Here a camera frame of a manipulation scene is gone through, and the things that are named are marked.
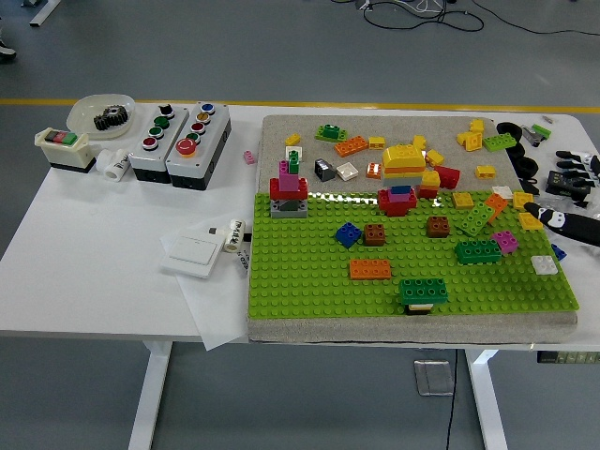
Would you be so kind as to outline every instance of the pink lego brick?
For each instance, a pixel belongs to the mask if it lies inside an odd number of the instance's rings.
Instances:
[[[505,255],[506,253],[512,253],[518,248],[518,240],[508,230],[503,232],[495,232],[491,235],[491,238],[498,243],[498,247],[500,247],[502,255]]]

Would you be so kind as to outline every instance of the table leg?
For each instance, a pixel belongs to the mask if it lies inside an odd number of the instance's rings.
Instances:
[[[129,450],[150,450],[154,427],[157,422],[162,386],[167,375],[172,342],[145,341],[144,345],[150,351],[146,376],[143,379],[140,403],[135,415]]]
[[[503,421],[498,410],[494,384],[489,374],[488,359],[497,350],[465,350],[472,391],[475,395],[479,425],[487,450],[507,450]]]

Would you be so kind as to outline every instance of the blue lego brick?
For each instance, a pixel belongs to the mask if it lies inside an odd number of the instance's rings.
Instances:
[[[552,249],[554,250],[554,254],[556,255],[556,259],[562,261],[566,258],[566,253],[561,250],[561,248],[555,244],[551,244]]]
[[[356,228],[353,223],[346,222],[339,230],[337,230],[336,239],[345,248],[350,248],[358,241],[358,239],[360,239],[362,233],[363,232]]]

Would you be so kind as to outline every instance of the control box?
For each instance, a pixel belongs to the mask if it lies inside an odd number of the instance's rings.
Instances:
[[[34,144],[57,169],[88,173],[96,163],[87,134],[78,136],[69,131],[46,128],[36,134]]]
[[[140,142],[129,153],[129,162],[138,180],[171,183],[166,160],[188,117],[189,110],[185,107],[161,105],[157,108]]]
[[[231,132],[227,105],[195,105],[166,161],[172,185],[205,190]]]

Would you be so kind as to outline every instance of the orange lego brick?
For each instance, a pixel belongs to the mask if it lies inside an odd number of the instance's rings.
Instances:
[[[493,193],[484,202],[487,206],[494,209],[494,214],[487,220],[487,223],[491,224],[494,219],[503,211],[508,204],[508,201],[503,199],[500,194]]]
[[[391,279],[389,260],[350,260],[350,279]]]
[[[367,166],[367,178],[374,178],[376,180],[382,179],[382,165],[376,162],[369,162]]]
[[[337,151],[337,154],[342,158],[345,158],[348,155],[353,155],[354,153],[358,153],[361,150],[365,150],[368,148],[368,142],[365,141],[365,138],[362,136],[354,136],[348,141],[338,142],[334,145],[334,148]]]

